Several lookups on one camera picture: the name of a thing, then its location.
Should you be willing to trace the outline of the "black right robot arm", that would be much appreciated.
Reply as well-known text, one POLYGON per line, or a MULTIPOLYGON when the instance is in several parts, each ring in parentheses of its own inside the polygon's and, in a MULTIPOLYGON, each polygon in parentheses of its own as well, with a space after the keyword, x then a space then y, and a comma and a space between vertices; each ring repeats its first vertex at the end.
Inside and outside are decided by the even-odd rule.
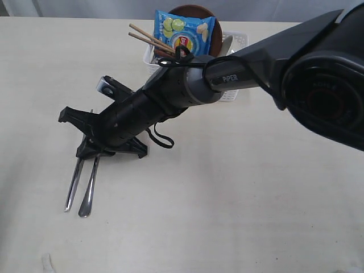
POLYGON ((189 107, 212 104, 233 89, 260 87, 308 130, 363 150, 363 4, 331 11, 231 55, 176 56, 137 91, 105 76, 98 90, 113 100, 102 112, 64 108, 60 122, 82 131, 80 159, 117 153, 146 156, 146 131, 164 148, 156 125, 189 107))

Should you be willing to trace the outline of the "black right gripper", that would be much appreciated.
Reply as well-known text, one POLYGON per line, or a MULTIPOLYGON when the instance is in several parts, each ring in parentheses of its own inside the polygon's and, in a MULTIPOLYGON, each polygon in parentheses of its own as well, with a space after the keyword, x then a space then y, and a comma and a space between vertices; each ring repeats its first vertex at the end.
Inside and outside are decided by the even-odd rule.
POLYGON ((76 151, 80 159, 116 153, 136 154, 143 158, 148 147, 137 135, 146 131, 158 145, 172 148, 174 141, 171 138, 152 133, 150 127, 176 118, 186 110, 186 106, 173 105, 159 89, 140 88, 124 101, 114 101, 99 114, 66 106, 60 112, 58 122, 68 122, 84 133, 76 151))

